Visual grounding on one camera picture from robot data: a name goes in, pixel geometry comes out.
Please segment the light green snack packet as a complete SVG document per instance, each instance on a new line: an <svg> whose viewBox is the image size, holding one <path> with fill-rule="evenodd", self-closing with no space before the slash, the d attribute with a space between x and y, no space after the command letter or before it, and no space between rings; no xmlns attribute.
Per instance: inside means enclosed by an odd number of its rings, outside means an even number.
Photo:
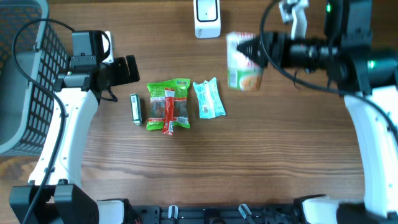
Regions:
<svg viewBox="0 0 398 224"><path fill-rule="evenodd" d="M200 84L193 82L193 87L198 99L200 119L213 119L226 115L219 95L216 77L210 81L205 80Z"/></svg>

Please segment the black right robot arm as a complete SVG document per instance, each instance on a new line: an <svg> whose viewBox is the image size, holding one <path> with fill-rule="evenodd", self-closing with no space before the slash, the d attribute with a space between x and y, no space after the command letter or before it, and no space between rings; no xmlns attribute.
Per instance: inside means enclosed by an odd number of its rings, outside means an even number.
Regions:
<svg viewBox="0 0 398 224"><path fill-rule="evenodd" d="M306 1L279 1L290 34L260 30L237 49L295 84L342 96L353 121L364 172L360 202L326 195L298 198L300 223L397 222L397 52L374 50L368 0L328 1L325 39L307 39Z"/></svg>

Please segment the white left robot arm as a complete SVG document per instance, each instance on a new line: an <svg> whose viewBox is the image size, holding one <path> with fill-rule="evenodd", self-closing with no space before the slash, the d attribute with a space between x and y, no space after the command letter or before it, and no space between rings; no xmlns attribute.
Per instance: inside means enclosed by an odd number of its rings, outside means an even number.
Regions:
<svg viewBox="0 0 398 224"><path fill-rule="evenodd" d="M56 73L52 88L32 84L21 141L42 153L28 184L12 189L10 206L21 223L137 223L128 199L95 201L80 187L91 120L103 91L131 81L128 59L114 58L110 32L74 31L72 39L73 56Z"/></svg>

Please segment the red and white sachet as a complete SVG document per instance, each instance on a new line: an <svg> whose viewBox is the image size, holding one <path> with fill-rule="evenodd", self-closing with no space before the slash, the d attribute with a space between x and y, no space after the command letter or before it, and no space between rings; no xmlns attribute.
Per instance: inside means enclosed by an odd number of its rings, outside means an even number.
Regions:
<svg viewBox="0 0 398 224"><path fill-rule="evenodd" d="M172 136L174 134L174 103L175 90L171 88L165 89L165 119L162 133Z"/></svg>

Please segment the bright green snack bag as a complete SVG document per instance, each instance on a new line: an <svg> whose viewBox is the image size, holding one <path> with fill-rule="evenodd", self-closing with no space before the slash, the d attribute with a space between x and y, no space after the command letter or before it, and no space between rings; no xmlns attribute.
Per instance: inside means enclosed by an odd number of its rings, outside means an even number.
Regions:
<svg viewBox="0 0 398 224"><path fill-rule="evenodd" d="M190 79L176 78L147 84L150 93L150 111L146 128L149 131L162 130L173 135L173 128L190 128L187 111L187 96Z"/></svg>

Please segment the cup noodles cup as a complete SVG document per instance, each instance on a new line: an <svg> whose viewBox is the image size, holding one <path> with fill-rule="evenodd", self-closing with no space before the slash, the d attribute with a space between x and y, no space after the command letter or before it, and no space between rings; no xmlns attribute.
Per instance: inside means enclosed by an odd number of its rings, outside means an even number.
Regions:
<svg viewBox="0 0 398 224"><path fill-rule="evenodd" d="M255 38L249 32L230 32L226 35L228 86L241 91L260 89L263 70L237 50L239 44Z"/></svg>

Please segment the green carton with barcode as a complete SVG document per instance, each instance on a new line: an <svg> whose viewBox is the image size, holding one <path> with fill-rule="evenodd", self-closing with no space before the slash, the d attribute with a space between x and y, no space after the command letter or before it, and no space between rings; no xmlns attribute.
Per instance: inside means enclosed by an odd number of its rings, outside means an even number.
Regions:
<svg viewBox="0 0 398 224"><path fill-rule="evenodd" d="M141 99L137 94L130 95L132 121L136 126L142 125Z"/></svg>

